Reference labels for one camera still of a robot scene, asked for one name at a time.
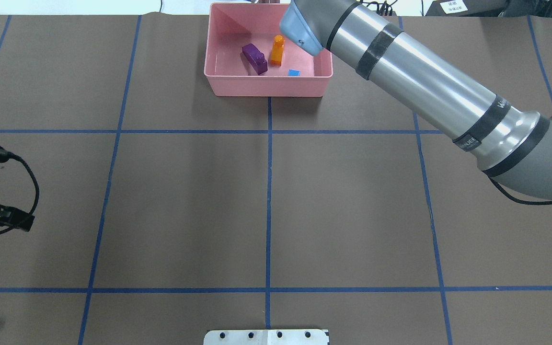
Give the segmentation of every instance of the metal bracket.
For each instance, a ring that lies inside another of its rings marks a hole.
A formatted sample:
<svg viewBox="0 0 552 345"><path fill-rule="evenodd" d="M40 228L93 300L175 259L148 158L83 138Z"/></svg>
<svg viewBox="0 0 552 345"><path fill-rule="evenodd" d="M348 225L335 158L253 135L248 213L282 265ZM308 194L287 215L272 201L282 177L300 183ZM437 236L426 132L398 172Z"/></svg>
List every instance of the metal bracket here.
<svg viewBox="0 0 552 345"><path fill-rule="evenodd" d="M215 330L204 345L329 345L328 330Z"/></svg>

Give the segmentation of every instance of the black cable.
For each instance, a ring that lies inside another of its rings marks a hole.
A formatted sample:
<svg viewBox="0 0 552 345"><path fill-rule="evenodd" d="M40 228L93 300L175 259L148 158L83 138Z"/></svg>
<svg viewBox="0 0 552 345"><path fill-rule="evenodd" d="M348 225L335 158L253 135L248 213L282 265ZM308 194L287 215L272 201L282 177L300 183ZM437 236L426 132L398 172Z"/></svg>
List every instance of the black cable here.
<svg viewBox="0 0 552 345"><path fill-rule="evenodd" d="M512 201L515 201L515 203L519 203L519 204L523 204L523 205L532 205L532 206L552 205L552 201L527 201L527 200L517 199L514 196L512 196L511 194L509 194L509 192L506 192L506 190L503 188L503 186L498 184L496 181L493 181L493 179L491 179L490 177L489 177L489 181L491 181L491 183L493 183L493 185L497 188L497 190L502 192L502 194L504 194L504 196L506 196L508 199L511 199Z"/></svg>
<svg viewBox="0 0 552 345"><path fill-rule="evenodd" d="M29 164L27 164L27 162L25 162L24 159L20 158L19 156L11 152L10 152L10 159L20 162L24 166L25 170L27 170L27 172L29 173L29 176L31 177L31 181L33 181L33 187L35 187L35 198L33 199L33 206L31 207L29 214L24 219L19 221L16 225L0 230L0 234L5 234L12 229L16 229L19 225L29 220L31 216L33 216L33 212L35 212L35 208L37 208L37 202L40 199L40 186L37 184L37 179L35 178L35 174L33 174L33 171L31 170L31 168L29 168Z"/></svg>
<svg viewBox="0 0 552 345"><path fill-rule="evenodd" d="M376 5L376 14L378 15L393 15L393 5L398 2L399 0L393 1L391 4L384 1L383 3L379 3L377 1L364 1L364 0L357 0L360 4L366 5L366 7L370 8L370 5Z"/></svg>

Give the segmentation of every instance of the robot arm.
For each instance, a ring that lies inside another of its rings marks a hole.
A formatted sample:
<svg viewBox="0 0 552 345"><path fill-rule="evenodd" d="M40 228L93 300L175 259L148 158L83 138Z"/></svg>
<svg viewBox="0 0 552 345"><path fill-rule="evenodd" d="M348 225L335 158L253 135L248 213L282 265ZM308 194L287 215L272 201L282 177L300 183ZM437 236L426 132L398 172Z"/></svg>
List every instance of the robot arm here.
<svg viewBox="0 0 552 345"><path fill-rule="evenodd" d="M354 0L291 0L280 29L312 55L330 50L475 155L491 179L552 199L552 118L519 111Z"/></svg>

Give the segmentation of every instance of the pink bin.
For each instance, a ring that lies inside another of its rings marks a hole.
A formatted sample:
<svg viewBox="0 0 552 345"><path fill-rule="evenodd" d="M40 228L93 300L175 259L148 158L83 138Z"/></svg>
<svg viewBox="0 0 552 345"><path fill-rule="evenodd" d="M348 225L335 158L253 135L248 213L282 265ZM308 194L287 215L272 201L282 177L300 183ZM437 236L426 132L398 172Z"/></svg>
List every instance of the pink bin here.
<svg viewBox="0 0 552 345"><path fill-rule="evenodd" d="M269 61L287 4L212 4L204 74L216 96L321 97L334 73L331 53L313 57L285 37L282 66L258 76L242 47L252 43ZM300 76L288 76L289 69Z"/></svg>

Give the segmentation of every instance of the orange object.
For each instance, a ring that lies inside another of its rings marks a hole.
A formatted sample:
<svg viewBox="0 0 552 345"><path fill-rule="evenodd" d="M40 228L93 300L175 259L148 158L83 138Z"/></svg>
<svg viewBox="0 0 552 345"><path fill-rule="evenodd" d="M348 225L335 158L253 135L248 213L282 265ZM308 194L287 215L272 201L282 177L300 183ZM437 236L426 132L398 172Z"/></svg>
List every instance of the orange object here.
<svg viewBox="0 0 552 345"><path fill-rule="evenodd" d="M282 66L282 53L285 50L285 38L281 35L274 37L274 45L272 46L272 54L270 55L270 64Z"/></svg>

